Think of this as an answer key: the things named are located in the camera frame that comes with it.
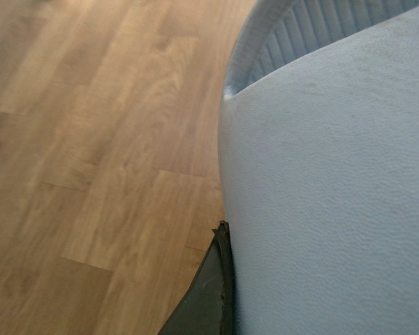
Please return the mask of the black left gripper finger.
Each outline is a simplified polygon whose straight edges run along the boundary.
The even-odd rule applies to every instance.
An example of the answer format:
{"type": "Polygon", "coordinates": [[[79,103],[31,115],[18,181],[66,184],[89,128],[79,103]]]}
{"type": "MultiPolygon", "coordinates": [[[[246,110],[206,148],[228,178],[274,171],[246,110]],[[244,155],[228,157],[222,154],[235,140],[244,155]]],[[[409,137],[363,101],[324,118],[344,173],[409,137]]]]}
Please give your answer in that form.
{"type": "Polygon", "coordinates": [[[229,224],[219,223],[189,289],[160,334],[232,334],[234,267],[229,224]]]}

